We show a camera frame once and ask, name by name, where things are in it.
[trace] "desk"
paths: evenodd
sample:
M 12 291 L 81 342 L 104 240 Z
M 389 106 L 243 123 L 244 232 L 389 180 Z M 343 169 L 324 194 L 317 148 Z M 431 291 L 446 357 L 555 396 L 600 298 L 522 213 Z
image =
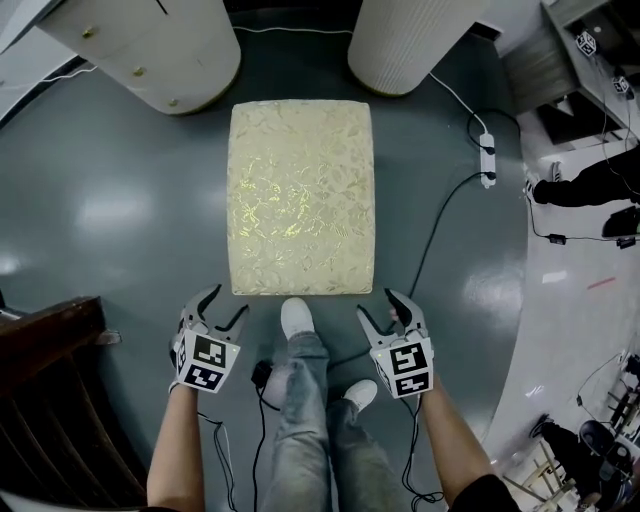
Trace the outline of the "desk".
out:
M 599 57 L 590 59 L 580 51 L 573 34 L 558 19 L 555 6 L 542 4 L 541 9 L 542 26 L 502 59 L 516 111 L 528 112 L 569 97 L 584 112 L 574 112 L 578 125 L 575 129 L 549 133 L 554 143 L 601 132 L 603 117 L 595 114 L 603 110 L 609 116 L 607 131 L 630 126 L 631 133 L 640 136 L 638 109 L 635 103 L 615 92 L 611 66 Z

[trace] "forearm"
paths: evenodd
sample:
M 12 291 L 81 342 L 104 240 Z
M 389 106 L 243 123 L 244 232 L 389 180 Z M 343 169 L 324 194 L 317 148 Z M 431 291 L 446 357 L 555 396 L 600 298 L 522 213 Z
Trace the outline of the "forearm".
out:
M 204 512 L 198 392 L 178 385 L 169 396 L 147 480 L 149 506 Z
M 493 473 L 491 463 L 437 376 L 434 389 L 423 393 L 421 400 L 436 469 L 445 500 L 451 507 L 470 484 Z

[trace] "cushion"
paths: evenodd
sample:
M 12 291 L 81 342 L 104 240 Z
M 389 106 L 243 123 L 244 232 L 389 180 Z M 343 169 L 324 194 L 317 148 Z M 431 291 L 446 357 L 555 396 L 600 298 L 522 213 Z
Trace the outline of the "cushion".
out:
M 227 170 L 234 294 L 369 293 L 374 210 L 367 104 L 234 106 Z

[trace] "black cable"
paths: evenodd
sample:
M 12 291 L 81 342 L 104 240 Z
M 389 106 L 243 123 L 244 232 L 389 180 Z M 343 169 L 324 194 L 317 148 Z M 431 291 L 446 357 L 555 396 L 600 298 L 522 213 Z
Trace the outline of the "black cable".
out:
M 411 406 L 407 403 L 404 398 L 401 398 L 400 401 L 404 404 L 404 406 L 409 411 L 409 415 L 411 416 L 411 446 L 409 449 L 409 458 L 407 459 L 407 464 L 404 467 L 404 471 L 402 472 L 402 486 L 413 494 L 413 498 L 411 499 L 411 511 L 417 512 L 418 505 L 421 501 L 425 503 L 437 503 L 444 498 L 444 494 L 439 491 L 429 492 L 429 493 L 421 493 L 416 491 L 416 489 L 411 484 L 411 470 L 413 469 L 413 453 L 415 451 L 416 444 L 418 442 L 418 433 L 420 431 L 420 427 L 417 423 L 417 417 L 420 413 L 420 409 L 422 407 L 422 400 L 420 400 L 418 407 L 416 408 L 416 412 L 414 413 L 411 410 Z
M 541 235 L 540 233 L 538 233 L 538 230 L 536 229 L 536 223 L 533 219 L 533 206 L 531 204 L 531 199 L 529 199 L 527 197 L 527 202 L 529 203 L 529 214 L 531 216 L 531 230 L 533 231 L 533 234 L 536 235 L 539 238 L 546 238 L 547 240 L 549 240 L 552 243 L 558 243 L 557 240 L 593 240 L 595 242 L 617 242 L 619 239 L 631 239 L 631 238 L 635 238 L 632 237 L 631 235 L 629 236 L 621 236 L 618 238 L 594 238 L 594 237 L 590 237 L 590 236 L 564 236 L 564 235 Z
M 256 450 L 256 456 L 253 459 L 253 470 L 251 472 L 253 478 L 253 512 L 258 512 L 258 481 L 256 480 L 256 467 L 258 466 L 258 458 L 260 457 L 260 450 L 262 449 L 262 444 L 264 443 L 264 439 L 267 435 L 267 429 L 264 423 L 264 409 L 262 408 L 262 395 L 264 394 L 264 390 L 266 388 L 262 388 L 262 391 L 258 389 L 256 386 L 256 394 L 258 395 L 258 407 L 260 408 L 260 420 L 262 422 L 262 437 L 260 438 L 260 443 L 258 443 L 258 448 Z
M 213 445 L 216 449 L 216 453 L 218 454 L 218 459 L 220 460 L 220 466 L 222 467 L 222 475 L 224 476 L 224 483 L 227 488 L 227 504 L 229 505 L 229 509 L 238 512 L 233 502 L 233 490 L 235 488 L 235 481 L 233 478 L 233 473 L 231 471 L 231 466 L 227 461 L 227 458 L 224 455 L 224 450 L 222 445 L 220 444 L 220 439 L 218 438 L 218 432 L 222 428 L 222 423 L 218 425 L 213 431 Z
M 269 409 L 272 409 L 272 410 L 274 410 L 274 411 L 276 411 L 276 412 L 280 412 L 280 409 L 278 409 L 275 405 L 271 405 L 271 404 L 270 404 L 269 402 L 267 402 L 264 398 L 262 398 L 262 396 L 260 396 L 260 401 L 261 401 L 264 405 L 266 405 Z
M 480 144 L 479 141 L 473 138 L 473 135 L 471 135 L 471 121 L 473 121 L 478 114 L 498 114 L 502 117 L 505 117 L 506 119 L 509 119 L 509 121 L 515 124 L 518 128 L 518 139 L 520 139 L 520 136 L 522 135 L 522 128 L 520 128 L 520 123 L 518 123 L 518 120 L 515 117 L 513 117 L 511 114 L 508 114 L 504 110 L 500 110 L 499 108 L 479 108 L 478 110 L 474 110 L 471 114 L 469 114 L 469 117 L 467 118 L 467 136 L 469 137 L 471 142 L 473 142 L 480 149 L 484 149 L 487 152 L 488 150 L 492 150 L 493 153 L 491 154 L 495 154 L 494 148 L 484 147 L 482 144 Z
M 622 180 L 622 182 L 624 183 L 625 187 L 627 187 L 627 189 L 629 190 L 629 192 L 631 192 L 632 194 L 634 194 L 634 196 L 640 196 L 640 193 L 636 192 L 635 190 L 633 190 L 631 188 L 631 186 L 629 185 L 629 183 L 627 183 L 626 178 L 620 174 L 617 173 L 616 171 L 613 170 L 613 167 L 611 166 L 611 162 L 609 161 L 609 156 L 607 155 L 607 150 L 605 147 L 605 134 L 607 132 L 607 120 L 608 120 L 608 114 L 607 114 L 607 93 L 605 91 L 605 86 L 602 83 L 602 68 L 600 67 L 600 64 L 598 63 L 597 59 L 594 59 L 593 62 L 595 63 L 595 68 L 596 68 L 596 74 L 598 75 L 598 84 L 600 85 L 600 90 L 602 91 L 602 111 L 604 112 L 604 125 L 602 126 L 602 133 L 600 135 L 600 138 L 602 139 L 600 144 L 602 147 L 602 154 L 604 155 L 605 160 L 607 161 L 607 166 L 609 167 L 609 170 L 615 174 L 618 178 L 620 178 Z M 625 150 L 627 149 L 627 141 L 629 140 L 629 134 L 631 133 L 631 107 L 629 106 L 629 101 L 627 101 L 627 112 L 628 112 L 628 117 L 629 117 L 629 122 L 628 122 L 628 130 L 627 130 L 627 137 L 624 140 L 624 147 Z
M 420 275 L 422 274 L 422 267 L 424 267 L 424 262 L 425 262 L 425 260 L 427 258 L 427 252 L 429 252 L 429 248 L 431 247 L 431 244 L 433 243 L 433 239 L 435 238 L 436 230 L 438 229 L 438 225 L 440 224 L 440 219 L 442 218 L 442 214 L 444 213 L 444 210 L 447 208 L 447 205 L 449 204 L 449 201 L 451 201 L 451 199 L 456 194 L 456 192 L 458 190 L 460 190 L 464 185 L 469 183 L 474 178 L 482 176 L 483 174 L 485 174 L 485 173 L 476 172 L 476 173 L 473 173 L 471 176 L 467 176 L 465 179 L 463 179 L 460 183 L 458 183 L 454 187 L 454 189 L 449 193 L 449 195 L 445 199 L 444 203 L 442 203 L 442 206 L 440 207 L 440 210 L 438 211 L 438 214 L 436 215 L 436 220 L 433 223 L 433 227 L 431 228 L 431 233 L 429 233 L 429 238 L 427 238 L 427 244 L 424 247 L 424 251 L 422 251 L 422 258 L 420 258 L 420 265 L 418 265 L 418 272 L 416 272 L 416 277 L 413 279 L 413 283 L 412 283 L 411 289 L 409 291 L 409 298 L 412 298 L 414 292 L 416 291 L 416 286 L 418 285 L 418 280 L 420 279 Z
M 436 220 L 433 223 L 433 227 L 431 228 L 431 232 L 429 233 L 429 237 L 427 238 L 427 243 L 424 247 L 424 250 L 422 251 L 422 257 L 420 258 L 420 264 L 418 265 L 418 271 L 416 272 L 416 276 L 413 279 L 413 283 L 411 284 L 411 289 L 409 291 L 409 298 L 413 297 L 414 292 L 416 291 L 416 286 L 418 285 L 418 281 L 420 280 L 420 275 L 422 274 L 422 268 L 424 267 L 424 262 L 427 258 L 427 253 L 429 252 L 429 249 L 431 247 L 431 244 L 433 243 L 433 239 L 435 237 L 436 234 L 436 230 L 438 229 L 438 225 L 440 224 L 440 219 L 442 218 L 442 215 L 445 211 L 445 209 L 447 208 L 447 205 L 449 204 L 449 202 L 451 201 L 451 199 L 453 198 L 453 196 L 456 194 L 456 192 L 458 192 L 458 190 L 460 190 L 465 184 L 469 183 L 471 180 L 473 180 L 474 178 L 477 178 L 479 176 L 482 176 L 483 172 L 476 172 L 474 174 L 472 174 L 471 176 L 467 176 L 464 180 L 462 180 L 460 183 L 458 183 L 454 189 L 449 193 L 449 195 L 447 196 L 447 198 L 445 199 L 444 203 L 442 203 L 442 206 L 440 207 L 440 209 L 438 210 L 438 213 L 436 214 Z M 387 328 L 387 331 L 391 330 L 391 328 L 393 327 L 393 325 L 395 324 L 395 322 L 392 322 L 389 327 Z M 369 349 L 363 350 L 362 352 L 359 352 L 353 356 L 347 357 L 346 359 L 342 359 L 340 361 L 337 361 L 333 364 L 330 364 L 327 371 L 332 371 L 334 369 L 336 369 L 338 366 L 342 366 L 344 364 L 350 363 L 351 361 L 355 361 L 356 359 L 360 359 L 361 357 L 364 357 L 366 355 L 369 354 Z
M 233 500 L 233 491 L 236 486 L 235 479 L 233 478 L 233 471 L 231 471 L 231 464 L 227 460 L 226 456 L 224 455 L 224 449 L 222 448 L 222 445 L 220 444 L 220 440 L 218 439 L 218 432 L 224 426 L 224 422 L 212 420 L 206 414 L 202 414 L 200 411 L 198 411 L 198 417 L 202 418 L 207 423 L 211 423 L 212 425 L 216 426 L 216 428 L 213 431 L 213 445 L 216 449 L 216 454 L 218 455 L 220 466 L 222 467 L 222 475 L 224 476 L 224 482 L 227 488 L 227 503 L 229 505 L 230 510 L 232 510 L 233 512 L 238 512 Z
M 580 386 L 580 389 L 578 390 L 578 394 L 576 395 L 576 402 L 578 403 L 579 407 L 582 407 L 589 416 L 591 416 L 591 419 L 593 419 L 594 421 L 597 421 L 598 423 L 602 423 L 603 425 L 605 423 L 608 423 L 609 425 L 611 425 L 610 421 L 600 421 L 599 419 L 597 419 L 593 414 L 591 414 L 591 411 L 589 411 L 589 409 L 587 409 L 584 406 L 582 397 L 580 396 L 580 393 L 582 392 L 582 390 L 584 389 L 584 387 L 587 385 L 587 382 L 589 382 L 589 380 L 591 380 L 591 377 L 593 377 L 596 373 L 598 373 L 600 370 L 602 370 L 605 366 L 607 366 L 611 361 L 613 361 L 614 359 L 616 359 L 617 357 L 620 357 L 620 354 L 615 354 L 611 359 L 609 359 L 608 361 L 606 361 L 605 363 L 602 363 L 600 366 L 598 366 L 595 370 L 593 370 L 589 376 L 584 380 L 584 382 L 582 383 L 582 386 Z

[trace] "light blue jeans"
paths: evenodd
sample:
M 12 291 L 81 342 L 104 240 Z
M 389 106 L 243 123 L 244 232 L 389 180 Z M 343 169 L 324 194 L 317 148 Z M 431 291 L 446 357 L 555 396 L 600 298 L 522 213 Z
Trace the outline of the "light blue jeans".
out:
M 327 403 L 329 353 L 316 333 L 289 341 L 291 375 L 274 446 L 273 477 L 262 512 L 328 512 L 329 455 L 340 512 L 402 510 L 399 478 L 384 451 L 356 425 L 349 400 Z

